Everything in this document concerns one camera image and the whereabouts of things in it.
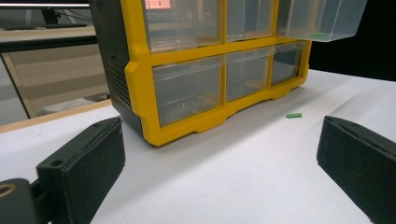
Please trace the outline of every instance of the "white table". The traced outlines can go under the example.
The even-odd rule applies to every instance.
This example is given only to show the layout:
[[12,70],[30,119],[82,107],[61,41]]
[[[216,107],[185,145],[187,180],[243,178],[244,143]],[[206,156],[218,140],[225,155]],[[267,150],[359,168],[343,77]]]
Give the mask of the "white table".
[[[161,148],[123,123],[126,165],[92,223],[371,223],[318,166],[324,116],[396,141],[396,83],[309,71],[297,90]],[[286,119],[301,112],[301,119]],[[0,180],[35,166],[111,106],[0,134]]]

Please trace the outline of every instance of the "beige panel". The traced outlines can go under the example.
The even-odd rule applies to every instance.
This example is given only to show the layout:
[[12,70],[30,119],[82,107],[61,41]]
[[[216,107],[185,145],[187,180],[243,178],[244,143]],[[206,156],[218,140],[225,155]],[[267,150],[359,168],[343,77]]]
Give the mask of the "beige panel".
[[8,56],[38,115],[45,105],[108,92],[97,45],[19,51]]

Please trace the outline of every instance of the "white light strip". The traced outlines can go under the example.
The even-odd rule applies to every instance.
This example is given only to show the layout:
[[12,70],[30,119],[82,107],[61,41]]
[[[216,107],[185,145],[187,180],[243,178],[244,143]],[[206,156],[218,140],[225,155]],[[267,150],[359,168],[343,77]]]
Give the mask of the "white light strip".
[[0,7],[88,7],[89,4],[19,4],[0,3]]

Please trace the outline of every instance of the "cable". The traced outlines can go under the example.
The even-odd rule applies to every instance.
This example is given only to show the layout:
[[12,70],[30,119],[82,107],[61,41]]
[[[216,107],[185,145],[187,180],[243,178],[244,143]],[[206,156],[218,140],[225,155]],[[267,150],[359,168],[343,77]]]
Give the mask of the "cable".
[[87,20],[87,19],[83,19],[83,18],[80,18],[80,17],[76,17],[76,16],[70,16],[70,15],[67,15],[67,14],[65,14],[65,13],[62,13],[62,12],[55,12],[55,14],[59,14],[59,15],[65,15],[65,16],[73,17],[73,18],[76,18],[76,19],[79,19],[79,20],[82,20],[82,21],[92,21],[92,20]]
[[79,16],[85,17],[85,18],[87,18],[87,19],[89,19],[89,20],[92,20],[91,17],[84,16],[84,15],[82,15],[82,14],[80,14],[80,13],[77,13],[77,12],[75,12],[75,11],[73,11],[73,10],[70,10],[70,9],[67,9],[67,10],[70,11],[70,12],[73,12],[73,13],[75,13],[75,14],[78,14]]

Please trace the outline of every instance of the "yellow storage organizer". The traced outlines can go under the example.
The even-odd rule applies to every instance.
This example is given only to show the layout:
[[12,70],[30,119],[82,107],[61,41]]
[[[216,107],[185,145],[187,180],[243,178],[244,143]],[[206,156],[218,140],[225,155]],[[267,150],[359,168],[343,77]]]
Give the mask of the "yellow storage organizer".
[[153,2],[90,2],[113,105],[152,145],[305,82],[311,42],[276,36],[277,0]]

